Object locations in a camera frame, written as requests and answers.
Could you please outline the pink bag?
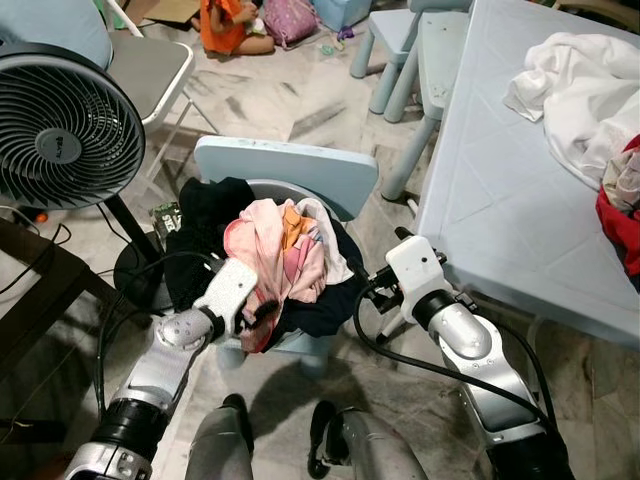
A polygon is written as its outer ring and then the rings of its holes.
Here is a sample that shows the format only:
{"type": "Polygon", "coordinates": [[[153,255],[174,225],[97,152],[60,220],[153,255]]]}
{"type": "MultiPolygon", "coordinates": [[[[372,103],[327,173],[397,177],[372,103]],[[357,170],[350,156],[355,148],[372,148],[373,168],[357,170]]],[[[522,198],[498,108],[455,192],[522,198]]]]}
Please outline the pink bag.
{"type": "Polygon", "coordinates": [[[265,31],[282,49],[296,49],[317,29],[317,17],[308,0],[265,0],[260,10],[265,31]]]}

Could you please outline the grey robot leg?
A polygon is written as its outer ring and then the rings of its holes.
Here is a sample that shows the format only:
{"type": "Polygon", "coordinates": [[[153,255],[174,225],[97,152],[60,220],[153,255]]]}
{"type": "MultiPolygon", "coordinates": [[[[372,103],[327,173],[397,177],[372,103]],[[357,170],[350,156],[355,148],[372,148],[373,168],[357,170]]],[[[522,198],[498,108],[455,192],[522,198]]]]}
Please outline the grey robot leg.
{"type": "Polygon", "coordinates": [[[312,413],[308,475],[324,479],[335,465],[352,467],[356,480],[428,480],[410,444],[388,422],[323,399],[312,413]]]}
{"type": "Polygon", "coordinates": [[[253,431],[243,396],[206,413],[189,449],[186,480],[253,480],[253,431]]]}

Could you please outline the grey folding chair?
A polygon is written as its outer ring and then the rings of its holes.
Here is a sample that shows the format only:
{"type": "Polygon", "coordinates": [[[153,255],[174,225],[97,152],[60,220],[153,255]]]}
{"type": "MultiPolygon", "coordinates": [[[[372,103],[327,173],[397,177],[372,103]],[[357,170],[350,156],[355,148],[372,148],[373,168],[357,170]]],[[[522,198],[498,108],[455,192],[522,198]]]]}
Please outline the grey folding chair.
{"type": "Polygon", "coordinates": [[[156,152],[155,164],[140,175],[156,195],[177,196],[172,187],[160,186],[155,175],[195,105],[186,92],[195,61],[191,46],[143,36],[116,0],[0,0],[0,41],[63,47],[104,68],[136,106],[148,133],[164,127],[174,101],[186,97],[186,106],[156,152]]]}

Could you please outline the large light blue chair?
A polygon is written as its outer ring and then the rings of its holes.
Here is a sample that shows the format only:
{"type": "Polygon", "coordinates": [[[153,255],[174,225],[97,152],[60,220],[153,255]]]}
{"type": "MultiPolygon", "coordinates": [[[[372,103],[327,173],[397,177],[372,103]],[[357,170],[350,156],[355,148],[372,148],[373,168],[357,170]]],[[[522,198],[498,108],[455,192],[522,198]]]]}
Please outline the large light blue chair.
{"type": "MultiPolygon", "coordinates": [[[[198,140],[193,155],[201,180],[243,179],[257,198],[316,198],[324,202],[334,221],[357,218],[379,177],[378,163],[369,155],[301,143],[211,134],[198,140]]],[[[282,342],[268,353],[294,355],[303,375],[320,379],[328,365],[332,338],[296,330],[283,334],[282,342]]],[[[216,340],[211,349],[224,370],[237,369],[247,357],[234,335],[216,340]]]]}

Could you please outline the child in orange clothes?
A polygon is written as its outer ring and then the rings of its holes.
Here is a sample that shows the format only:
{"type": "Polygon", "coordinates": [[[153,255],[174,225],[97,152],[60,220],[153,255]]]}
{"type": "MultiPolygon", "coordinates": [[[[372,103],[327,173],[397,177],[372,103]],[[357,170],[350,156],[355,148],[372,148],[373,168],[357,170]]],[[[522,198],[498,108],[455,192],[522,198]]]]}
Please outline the child in orange clothes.
{"type": "Polygon", "coordinates": [[[200,0],[198,32],[206,54],[232,58],[274,52],[273,38],[253,27],[261,5],[262,0],[200,0]]]}

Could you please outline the small light blue chair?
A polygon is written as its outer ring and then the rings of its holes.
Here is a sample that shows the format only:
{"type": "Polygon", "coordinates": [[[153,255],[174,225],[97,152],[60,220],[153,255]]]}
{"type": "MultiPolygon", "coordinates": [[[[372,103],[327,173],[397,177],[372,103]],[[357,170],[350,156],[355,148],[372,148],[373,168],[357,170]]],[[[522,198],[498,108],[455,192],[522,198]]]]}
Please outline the small light blue chair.
{"type": "Polygon", "coordinates": [[[390,95],[396,87],[401,69],[410,58],[410,47],[416,35],[419,15],[410,9],[380,10],[367,19],[364,36],[358,40],[358,49],[349,65],[349,74],[361,79],[369,73],[369,61],[375,46],[387,50],[387,64],[381,73],[378,87],[370,97],[371,113],[383,114],[390,95]]]}
{"type": "Polygon", "coordinates": [[[397,123],[412,92],[419,88],[422,120],[404,147],[397,164],[381,179],[381,197],[398,201],[419,159],[428,147],[431,134],[438,131],[445,110],[451,104],[454,81],[468,28],[467,12],[416,12],[407,22],[410,9],[381,12],[380,17],[394,18],[402,28],[383,29],[378,33],[393,47],[388,86],[384,88],[384,120],[397,123]]]}

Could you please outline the light blue plastic table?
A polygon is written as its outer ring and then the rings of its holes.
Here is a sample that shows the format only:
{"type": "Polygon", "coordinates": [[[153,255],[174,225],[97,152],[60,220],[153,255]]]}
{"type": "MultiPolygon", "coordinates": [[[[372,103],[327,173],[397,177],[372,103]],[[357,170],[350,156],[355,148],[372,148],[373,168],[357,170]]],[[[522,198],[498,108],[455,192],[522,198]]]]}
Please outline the light blue plastic table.
{"type": "Polygon", "coordinates": [[[460,72],[421,193],[416,232],[451,282],[618,346],[640,347],[640,297],[605,238],[596,191],[504,105],[526,51],[558,32],[630,32],[526,0],[474,0],[460,72]]]}

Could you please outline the dark crumpled garment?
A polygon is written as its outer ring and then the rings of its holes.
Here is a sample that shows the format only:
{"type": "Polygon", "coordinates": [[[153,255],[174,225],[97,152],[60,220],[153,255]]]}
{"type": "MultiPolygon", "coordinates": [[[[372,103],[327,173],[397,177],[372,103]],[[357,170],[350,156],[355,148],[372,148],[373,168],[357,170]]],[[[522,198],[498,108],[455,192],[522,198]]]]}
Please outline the dark crumpled garment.
{"type": "MultiPolygon", "coordinates": [[[[180,227],[165,238],[166,252],[178,252],[165,261],[166,288],[172,297],[175,311],[188,310],[209,288],[214,273],[205,261],[189,256],[204,253],[225,259],[224,230],[236,220],[253,201],[262,200],[252,191],[246,180],[225,178],[214,183],[188,179],[180,189],[180,227]]],[[[325,285],[314,302],[283,300],[280,317],[266,340],[253,344],[247,340],[251,352],[262,352],[282,342],[285,334],[302,332],[311,337],[333,337],[347,323],[355,311],[360,279],[325,285]]]]}

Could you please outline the black standing fan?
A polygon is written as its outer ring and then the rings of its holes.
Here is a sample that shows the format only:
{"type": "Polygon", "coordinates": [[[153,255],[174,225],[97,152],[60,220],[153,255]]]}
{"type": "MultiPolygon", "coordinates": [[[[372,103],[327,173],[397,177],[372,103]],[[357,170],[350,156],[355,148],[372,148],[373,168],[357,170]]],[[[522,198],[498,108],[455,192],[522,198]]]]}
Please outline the black standing fan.
{"type": "Polygon", "coordinates": [[[163,256],[120,197],[145,151],[140,114],[99,65],[64,47],[0,45],[0,195],[42,210],[104,204],[131,238],[116,288],[160,310],[163,256]]]}

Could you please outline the grey left robot leg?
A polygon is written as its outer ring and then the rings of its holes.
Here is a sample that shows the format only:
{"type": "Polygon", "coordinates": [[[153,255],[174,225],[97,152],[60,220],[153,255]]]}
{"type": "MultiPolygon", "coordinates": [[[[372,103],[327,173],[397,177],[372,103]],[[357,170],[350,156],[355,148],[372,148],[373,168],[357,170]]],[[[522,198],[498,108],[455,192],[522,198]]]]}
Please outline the grey left robot leg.
{"type": "Polygon", "coordinates": [[[186,480],[253,480],[253,431],[243,396],[206,413],[189,449],[186,480]]]}

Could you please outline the grey right robot leg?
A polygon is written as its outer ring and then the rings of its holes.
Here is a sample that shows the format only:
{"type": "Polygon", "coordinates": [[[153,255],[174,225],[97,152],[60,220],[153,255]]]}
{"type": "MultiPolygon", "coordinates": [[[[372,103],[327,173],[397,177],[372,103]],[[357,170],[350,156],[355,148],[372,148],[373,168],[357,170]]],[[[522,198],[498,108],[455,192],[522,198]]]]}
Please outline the grey right robot leg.
{"type": "Polygon", "coordinates": [[[356,480],[428,480],[410,444],[388,422],[323,399],[312,413],[308,475],[324,479],[335,465],[352,467],[356,480]]]}

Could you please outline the crumpled white garment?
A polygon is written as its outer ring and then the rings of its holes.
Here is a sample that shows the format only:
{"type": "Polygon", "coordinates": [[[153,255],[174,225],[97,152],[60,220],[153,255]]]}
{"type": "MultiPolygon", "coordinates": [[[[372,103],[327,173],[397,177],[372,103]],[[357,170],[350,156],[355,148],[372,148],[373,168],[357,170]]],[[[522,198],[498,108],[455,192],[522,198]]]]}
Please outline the crumpled white garment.
{"type": "Polygon", "coordinates": [[[507,108],[541,123],[554,160],[599,188],[609,160],[640,134],[640,50],[608,35],[558,32],[530,47],[507,108]]]}

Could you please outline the red garment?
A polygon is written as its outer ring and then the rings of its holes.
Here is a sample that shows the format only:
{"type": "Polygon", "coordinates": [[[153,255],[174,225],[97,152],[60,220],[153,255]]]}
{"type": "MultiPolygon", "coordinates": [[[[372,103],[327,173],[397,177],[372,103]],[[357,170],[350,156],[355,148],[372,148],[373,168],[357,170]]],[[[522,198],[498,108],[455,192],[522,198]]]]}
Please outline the red garment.
{"type": "Polygon", "coordinates": [[[605,166],[602,187],[595,202],[605,237],[613,244],[628,279],[635,285],[640,278],[639,205],[640,136],[637,134],[605,166]]]}

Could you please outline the blue plastic toy bin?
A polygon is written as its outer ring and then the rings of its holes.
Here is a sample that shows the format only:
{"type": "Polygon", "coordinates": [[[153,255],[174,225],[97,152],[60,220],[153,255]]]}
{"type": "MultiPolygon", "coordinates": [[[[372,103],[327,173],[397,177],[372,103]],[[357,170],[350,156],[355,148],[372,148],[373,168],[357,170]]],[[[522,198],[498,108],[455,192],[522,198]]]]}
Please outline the blue plastic toy bin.
{"type": "Polygon", "coordinates": [[[374,0],[310,0],[320,23],[332,31],[355,26],[370,13],[374,0]]]}

